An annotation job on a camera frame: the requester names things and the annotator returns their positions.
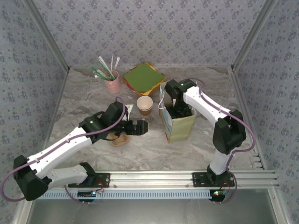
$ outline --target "metal bracket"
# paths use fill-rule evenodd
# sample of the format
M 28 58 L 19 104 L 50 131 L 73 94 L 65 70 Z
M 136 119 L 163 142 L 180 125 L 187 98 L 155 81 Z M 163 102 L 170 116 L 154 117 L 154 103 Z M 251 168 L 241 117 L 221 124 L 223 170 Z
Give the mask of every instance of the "metal bracket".
M 192 173 L 193 187 L 195 187 L 195 188 L 219 187 L 220 188 L 221 186 L 223 186 L 223 187 L 234 187 L 235 186 L 233 175 L 231 175 L 230 173 L 225 172 L 219 176 L 221 176 L 219 181 L 213 183 L 209 180 L 207 173 L 204 173 L 204 172 Z
M 95 173 L 94 181 L 91 184 L 80 183 L 80 184 L 69 184 L 69 188 L 109 188 L 110 184 L 110 173 Z

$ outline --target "marble surface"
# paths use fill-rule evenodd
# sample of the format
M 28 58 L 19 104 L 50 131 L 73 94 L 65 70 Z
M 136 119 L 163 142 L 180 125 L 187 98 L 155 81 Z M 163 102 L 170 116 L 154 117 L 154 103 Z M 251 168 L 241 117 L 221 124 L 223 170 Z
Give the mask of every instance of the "marble surface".
M 119 69 L 122 76 L 128 69 Z M 205 83 L 206 94 L 222 106 L 234 110 L 238 108 L 234 90 L 225 70 L 211 68 L 158 68 L 168 80 L 199 77 Z M 116 96 L 122 96 L 126 104 L 134 104 L 131 119 L 145 118 L 149 122 L 149 132 L 142 136 L 130 136 L 128 144 L 113 147 L 101 140 L 82 149 L 58 167 L 70 167 L 80 162 L 88 162 L 95 170 L 179 170 L 206 169 L 211 162 L 215 148 L 212 143 L 213 127 L 198 115 L 187 140 L 167 143 L 162 122 L 158 114 L 158 92 L 153 94 L 151 115 L 143 117 L 136 106 L 138 97 L 127 86 L 117 94 L 109 94 L 102 80 L 93 77 L 90 69 L 71 69 L 58 109 L 56 122 L 48 146 L 66 136 L 85 117 L 105 111 Z M 247 140 L 241 148 L 248 148 Z M 252 152 L 237 154 L 232 168 L 251 169 L 254 167 Z

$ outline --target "patterned wallpaper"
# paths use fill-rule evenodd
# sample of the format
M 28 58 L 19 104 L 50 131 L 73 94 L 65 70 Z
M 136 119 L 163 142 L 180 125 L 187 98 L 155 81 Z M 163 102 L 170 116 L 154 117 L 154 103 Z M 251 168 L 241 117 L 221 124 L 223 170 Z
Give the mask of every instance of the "patterned wallpaper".
M 268 169 L 299 223 L 299 2 L 280 0 L 238 71 Z
M 0 181 L 13 159 L 41 150 L 64 79 L 22 1 L 0 1 Z M 5 191 L 18 197 L 11 178 Z M 9 224 L 16 203 L 0 197 L 0 224 Z
M 264 0 L 35 0 L 69 66 L 232 64 Z

